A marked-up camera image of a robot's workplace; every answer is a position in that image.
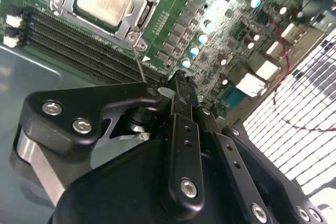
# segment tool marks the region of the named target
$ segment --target dimm slot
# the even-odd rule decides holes
[[[95,50],[109,59],[112,59],[113,61],[118,62],[119,64],[124,65],[125,67],[131,68],[132,72],[137,70],[137,64],[134,59],[131,59],[127,55],[102,44],[101,42],[90,38],[86,34],[73,29],[71,26],[65,24],[62,21],[56,20],[54,17],[51,17],[49,15],[43,14],[38,12],[37,10],[34,10],[34,14],[31,15],[32,9],[26,10],[26,15],[31,17],[33,19],[33,22],[38,22],[44,26],[49,27],[53,31],[57,32],[58,34],[62,36],[66,36],[69,39],[75,40],[77,43],[87,47],[91,48],[92,50]],[[151,78],[155,80],[156,82],[160,82],[162,78],[164,78],[164,75],[151,69],[146,66],[143,66],[143,69],[145,71],[145,75],[148,78]]]

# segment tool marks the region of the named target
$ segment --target hole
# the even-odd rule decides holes
[[[241,169],[241,166],[240,166],[237,162],[235,162],[235,166],[236,166],[238,169]]]
[[[181,97],[180,98],[180,101],[184,104],[188,104],[188,101],[184,98],[184,97]]]
[[[189,142],[188,140],[184,141],[184,144],[185,144],[187,147],[191,147],[191,146],[193,146],[193,145],[191,144],[191,142]]]
[[[153,96],[156,96],[156,90],[153,88],[147,88],[147,92]]]

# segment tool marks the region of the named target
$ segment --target shiny metal surface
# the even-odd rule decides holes
[[[197,195],[197,188],[189,179],[183,179],[181,181],[181,190],[185,196],[189,198],[195,198]]]
[[[76,119],[72,124],[72,127],[80,134],[87,134],[92,130],[90,122],[83,118]]]
[[[75,164],[65,162],[28,138],[23,130],[17,144],[17,154],[32,166],[54,206],[75,179],[91,170],[89,159]]]
[[[261,222],[266,223],[267,222],[267,216],[265,211],[256,203],[253,203],[251,206],[252,213],[254,216]]]
[[[296,207],[296,210],[298,211],[299,213],[299,216],[305,220],[306,222],[310,221],[310,218],[308,216],[308,214],[306,213],[306,211],[304,211],[301,207]]]
[[[48,115],[59,115],[62,113],[62,106],[56,102],[46,102],[42,105],[42,110]]]

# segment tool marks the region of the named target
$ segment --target black metal bracket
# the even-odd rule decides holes
[[[230,137],[246,164],[253,182],[267,206],[280,223],[327,223],[321,211],[249,140],[234,126],[223,129]]]
[[[50,223],[326,224],[247,135],[233,127],[221,133],[184,74],[160,91],[130,83],[26,98],[12,152],[26,162],[12,163],[34,168],[36,176],[22,174],[56,206]],[[135,132],[130,125],[151,131],[151,139],[90,170],[97,141]]]
[[[209,150],[228,175],[244,223],[277,223],[261,199],[233,140],[220,133],[208,109],[199,106],[195,111],[200,126],[201,148],[204,152]]]
[[[203,171],[198,126],[192,120],[196,93],[178,71],[170,82],[176,91],[167,124],[167,157],[163,176],[164,208],[181,220],[195,217],[204,205]]]
[[[30,139],[63,158],[78,160],[90,155],[101,137],[104,119],[112,119],[107,130],[111,132],[126,110],[155,108],[160,101],[160,93],[147,83],[36,92],[25,99],[19,123]],[[61,113],[45,113],[43,105],[47,102],[59,105]],[[77,119],[85,119],[90,131],[82,134],[74,130]]]

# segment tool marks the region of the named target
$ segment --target ram slot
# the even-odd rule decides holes
[[[95,51],[96,55],[101,54],[100,58],[104,60],[109,60],[109,63],[112,62],[118,63],[119,66],[123,66],[123,72],[128,72],[134,75],[137,73],[138,80],[141,79],[140,72],[137,66],[137,63],[134,59],[128,57],[127,55],[107,46],[99,41],[96,41],[82,32],[75,30],[74,28],[66,25],[62,21],[58,21],[53,17],[49,17],[45,14],[42,14],[36,10],[31,14],[32,9],[26,11],[26,15],[31,19],[32,25],[40,24],[45,26],[50,30],[50,34],[55,37],[67,38],[67,40],[72,40],[77,44],[77,47],[84,47],[90,49],[91,52]],[[164,75],[156,72],[146,66],[143,66],[145,76],[150,83],[158,84],[164,79]]]

